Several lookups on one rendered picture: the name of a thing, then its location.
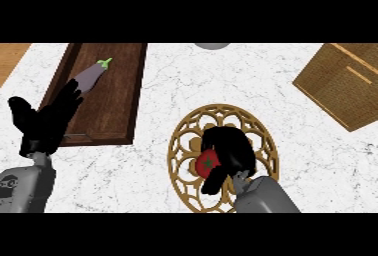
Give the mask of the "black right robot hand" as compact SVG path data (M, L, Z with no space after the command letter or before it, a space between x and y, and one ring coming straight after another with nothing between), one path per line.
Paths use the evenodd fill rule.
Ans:
M206 179L202 193L216 195L228 177L238 172L252 177L256 174L256 154L249 137L235 127L212 127L204 131L202 151L213 149L221 165L216 166Z

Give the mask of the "grey round object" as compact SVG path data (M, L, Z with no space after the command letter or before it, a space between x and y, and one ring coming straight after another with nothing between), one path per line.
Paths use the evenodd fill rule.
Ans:
M231 43L196 43L196 45L206 50L219 50L228 47Z

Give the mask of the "gold round openwork placemat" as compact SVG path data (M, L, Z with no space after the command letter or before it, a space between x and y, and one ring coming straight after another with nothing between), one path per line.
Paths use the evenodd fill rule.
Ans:
M204 196L202 188L204 178L197 174L196 162L202 154L202 137L204 130L215 126L240 128L249 136L262 168L255 175L269 175L280 180L280 156L269 131L243 108L228 104L210 104L197 108L182 119L169 144L169 174L176 194L193 212L234 213L237 192L234 182L227 178L216 196Z

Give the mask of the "light wooden board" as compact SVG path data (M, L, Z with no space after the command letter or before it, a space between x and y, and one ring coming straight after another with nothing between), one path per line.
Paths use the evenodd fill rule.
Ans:
M30 43L0 43L0 87L30 48Z

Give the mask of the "dark wooden tray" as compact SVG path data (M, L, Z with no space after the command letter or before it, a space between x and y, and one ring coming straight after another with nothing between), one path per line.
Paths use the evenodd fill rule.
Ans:
M41 107L98 60L113 58L69 124L63 147L131 145L135 138L147 43L70 43Z

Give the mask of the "red tomato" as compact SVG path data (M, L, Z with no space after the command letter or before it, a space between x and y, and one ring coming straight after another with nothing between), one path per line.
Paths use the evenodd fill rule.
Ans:
M212 170L221 165L218 153L213 149L207 149L197 158L196 170L197 174L207 179Z

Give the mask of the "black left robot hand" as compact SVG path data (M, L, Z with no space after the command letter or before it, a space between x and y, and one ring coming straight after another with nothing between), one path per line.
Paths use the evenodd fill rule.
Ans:
M69 123L83 102L79 82L72 79L51 105L41 111L32 108L23 97L8 100L14 125L23 132L20 155L29 157L35 152L52 155L64 139Z

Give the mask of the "purple eggplant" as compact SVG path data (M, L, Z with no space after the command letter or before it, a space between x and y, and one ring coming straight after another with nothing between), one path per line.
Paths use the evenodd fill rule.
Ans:
M110 62L113 61L111 58L107 60L100 60L76 77L76 81L79 82L79 90L83 93L88 93L95 85L97 82L104 74L104 72L109 70Z

